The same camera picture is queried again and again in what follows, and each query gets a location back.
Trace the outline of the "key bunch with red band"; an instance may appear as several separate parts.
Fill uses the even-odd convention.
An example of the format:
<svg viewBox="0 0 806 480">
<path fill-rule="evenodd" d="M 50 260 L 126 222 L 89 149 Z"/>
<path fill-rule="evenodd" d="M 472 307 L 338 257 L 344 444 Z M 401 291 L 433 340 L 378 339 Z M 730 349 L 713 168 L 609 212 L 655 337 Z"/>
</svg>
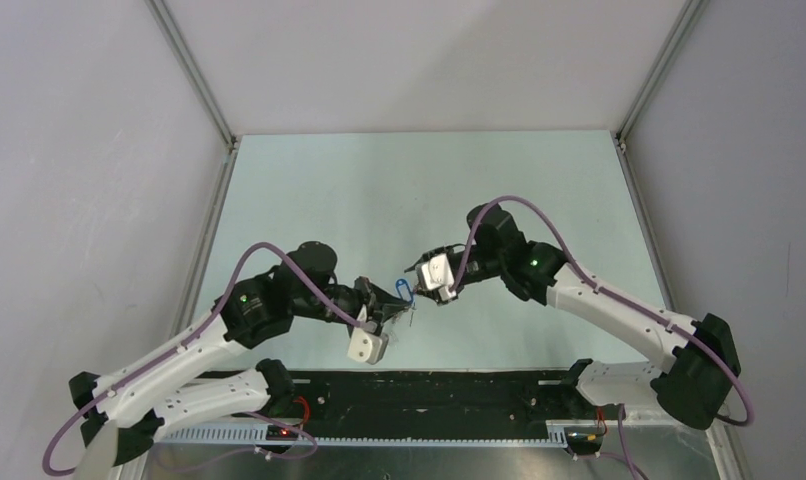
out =
<svg viewBox="0 0 806 480">
<path fill-rule="evenodd" d="M 387 335 L 390 345 L 398 343 L 400 341 L 399 334 L 412 327 L 416 311 L 415 293 L 411 283 L 406 278 L 401 277 L 395 281 L 394 287 L 396 296 L 406 303 L 407 307 L 402 313 L 397 314 L 385 324 L 384 333 Z"/>
</svg>

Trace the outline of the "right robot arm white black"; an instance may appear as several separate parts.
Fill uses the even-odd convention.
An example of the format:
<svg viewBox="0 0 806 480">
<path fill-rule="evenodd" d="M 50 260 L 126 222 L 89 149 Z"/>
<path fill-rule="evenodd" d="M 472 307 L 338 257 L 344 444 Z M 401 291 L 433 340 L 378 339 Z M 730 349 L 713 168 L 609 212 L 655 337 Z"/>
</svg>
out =
<svg viewBox="0 0 806 480">
<path fill-rule="evenodd" d="M 416 294 L 445 305 L 466 286 L 498 278 L 516 298 L 573 314 L 644 357 L 614 367 L 582 364 L 577 379 L 559 392 L 568 415 L 583 418 L 609 404 L 650 404 L 693 429 L 735 422 L 721 412 L 731 392 L 744 392 L 724 319 L 707 314 L 696 320 L 620 291 L 580 266 L 562 238 L 555 244 L 527 239 L 499 200 L 473 208 L 467 223 L 465 244 L 435 248 L 410 266 Z"/>
</svg>

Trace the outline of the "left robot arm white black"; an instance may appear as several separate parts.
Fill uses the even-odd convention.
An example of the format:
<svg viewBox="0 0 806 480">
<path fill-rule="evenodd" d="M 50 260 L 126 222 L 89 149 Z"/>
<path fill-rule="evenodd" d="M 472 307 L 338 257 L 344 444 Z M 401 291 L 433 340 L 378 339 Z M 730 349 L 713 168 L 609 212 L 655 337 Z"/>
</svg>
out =
<svg viewBox="0 0 806 480">
<path fill-rule="evenodd" d="M 123 465 L 155 443 L 199 423 L 233 414 L 283 416 L 298 405 L 294 382 L 281 361 L 254 367 L 216 382 L 193 385 L 201 374 L 267 340 L 289 332 L 297 318 L 347 327 L 349 358 L 375 364 L 384 355 L 386 323 L 411 304 L 366 277 L 338 283 L 337 255 L 328 245 L 305 242 L 285 253 L 259 242 L 240 258 L 268 250 L 280 262 L 246 279 L 235 269 L 214 306 L 200 319 L 138 361 L 111 374 L 81 372 L 69 389 L 75 422 L 85 445 L 115 424 L 113 463 Z"/>
</svg>

